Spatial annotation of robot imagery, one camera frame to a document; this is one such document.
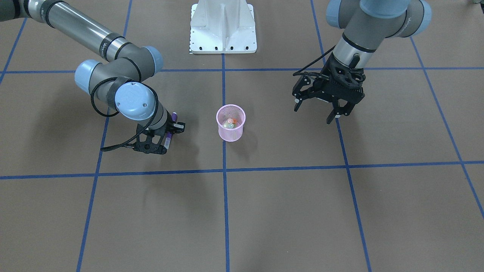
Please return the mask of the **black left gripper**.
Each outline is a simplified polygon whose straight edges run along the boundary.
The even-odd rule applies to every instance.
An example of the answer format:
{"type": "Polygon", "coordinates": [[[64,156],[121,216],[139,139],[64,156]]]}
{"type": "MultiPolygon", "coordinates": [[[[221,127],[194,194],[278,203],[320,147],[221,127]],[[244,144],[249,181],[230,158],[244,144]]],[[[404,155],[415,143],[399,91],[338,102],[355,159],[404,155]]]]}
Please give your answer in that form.
{"type": "Polygon", "coordinates": [[[294,112],[299,110],[304,100],[324,100],[323,93],[336,98],[327,100],[332,104],[332,111],[326,118],[328,125],[340,116],[348,116],[365,97],[362,86],[366,79],[364,69],[347,67],[333,53],[321,73],[294,73],[293,76],[300,76],[292,90],[296,103],[294,112]],[[340,105],[340,100],[346,102],[344,106],[340,105]]]}

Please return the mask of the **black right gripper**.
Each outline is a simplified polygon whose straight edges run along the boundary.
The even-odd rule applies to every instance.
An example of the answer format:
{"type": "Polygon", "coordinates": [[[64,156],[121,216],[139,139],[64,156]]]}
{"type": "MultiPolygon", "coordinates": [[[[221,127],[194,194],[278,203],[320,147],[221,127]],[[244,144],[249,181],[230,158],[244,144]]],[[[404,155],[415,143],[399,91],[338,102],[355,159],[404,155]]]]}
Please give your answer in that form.
{"type": "Polygon", "coordinates": [[[144,141],[140,140],[140,136],[136,137],[135,143],[133,144],[133,150],[142,152],[145,154],[158,154],[164,155],[167,149],[164,147],[164,136],[168,130],[173,131],[174,134],[180,134],[185,131],[186,124],[183,122],[177,122],[173,125],[172,121],[167,121],[162,127],[152,130],[143,129],[140,124],[137,125],[137,133],[144,134],[146,139],[144,141]]]}

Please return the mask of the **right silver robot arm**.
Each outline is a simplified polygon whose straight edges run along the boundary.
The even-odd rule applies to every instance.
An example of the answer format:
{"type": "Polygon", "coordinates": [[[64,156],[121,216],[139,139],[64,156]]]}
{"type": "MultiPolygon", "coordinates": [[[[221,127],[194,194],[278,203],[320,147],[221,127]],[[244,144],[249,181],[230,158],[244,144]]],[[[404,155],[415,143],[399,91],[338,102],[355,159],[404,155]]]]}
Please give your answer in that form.
{"type": "Polygon", "coordinates": [[[164,155],[174,134],[186,124],[176,120],[144,83],[161,71],[164,60],[152,46],[138,47],[124,36],[88,17],[63,0],[2,0],[1,21],[30,18],[44,23],[99,55],[105,63],[85,60],[74,80],[90,96],[101,116],[123,115],[137,123],[135,135],[102,152],[130,148],[145,154],[164,155]]]}

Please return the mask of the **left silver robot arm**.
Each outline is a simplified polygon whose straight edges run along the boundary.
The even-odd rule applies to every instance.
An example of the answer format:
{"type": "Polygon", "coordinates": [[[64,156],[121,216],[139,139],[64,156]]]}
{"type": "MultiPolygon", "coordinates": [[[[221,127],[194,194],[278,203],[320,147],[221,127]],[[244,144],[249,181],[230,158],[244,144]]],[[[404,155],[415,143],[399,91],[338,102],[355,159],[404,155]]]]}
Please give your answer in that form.
{"type": "Polygon", "coordinates": [[[432,18],[425,0],[332,0],[326,10],[330,26],[343,29],[336,45],[322,54],[320,72],[303,67],[293,75],[294,111],[304,100],[316,98],[332,104],[326,122],[348,116],[365,97],[364,68],[382,41],[410,37],[424,31],[432,18]]]}

